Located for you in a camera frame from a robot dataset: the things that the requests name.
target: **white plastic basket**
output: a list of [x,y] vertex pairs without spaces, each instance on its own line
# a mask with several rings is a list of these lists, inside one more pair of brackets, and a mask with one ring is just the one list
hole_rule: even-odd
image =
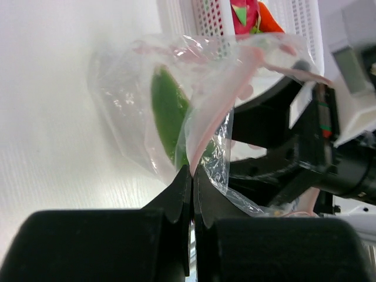
[[[307,38],[308,49],[324,74],[324,55],[317,0],[261,0],[287,33]],[[163,30],[186,35],[234,35],[230,0],[165,0]]]
[[[317,0],[262,0],[287,33],[307,38],[311,56],[324,74],[323,42]],[[234,35],[230,0],[192,0],[200,35]]]

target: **white basket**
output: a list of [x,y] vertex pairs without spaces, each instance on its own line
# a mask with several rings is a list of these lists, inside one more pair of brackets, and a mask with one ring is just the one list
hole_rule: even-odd
[[[317,0],[262,0],[287,33],[307,38],[320,74],[324,74],[323,43]],[[164,31],[187,35],[234,35],[230,0],[165,0]]]

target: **white table surface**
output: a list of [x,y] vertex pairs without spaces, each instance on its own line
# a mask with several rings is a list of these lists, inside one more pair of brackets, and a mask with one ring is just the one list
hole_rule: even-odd
[[[327,15],[351,0],[318,1]],[[163,31],[157,13],[155,0],[0,1],[0,263],[37,210],[141,207],[164,188],[119,153],[85,81],[97,44]],[[327,50],[325,68],[334,78]]]

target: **plastic bag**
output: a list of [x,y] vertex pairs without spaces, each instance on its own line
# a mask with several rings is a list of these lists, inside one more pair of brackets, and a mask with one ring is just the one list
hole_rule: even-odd
[[[126,50],[107,48],[96,54],[88,86],[123,155],[165,183],[181,165],[189,164],[194,174],[200,164],[227,195],[236,99],[251,96],[250,84],[267,72],[329,84],[313,73],[291,69],[302,59],[314,69],[305,40],[282,33],[149,36]],[[241,198],[236,193],[228,193],[233,202]],[[242,201],[237,206],[258,209]]]
[[313,209],[320,190],[315,187],[309,188],[290,205],[284,206],[283,216],[317,216]]

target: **orange object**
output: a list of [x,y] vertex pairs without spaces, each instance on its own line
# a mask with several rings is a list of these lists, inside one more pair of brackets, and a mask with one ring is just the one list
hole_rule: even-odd
[[279,26],[276,20],[271,15],[269,9],[262,2],[258,2],[258,7],[260,8],[260,27],[259,30],[262,32],[283,32],[283,29]]

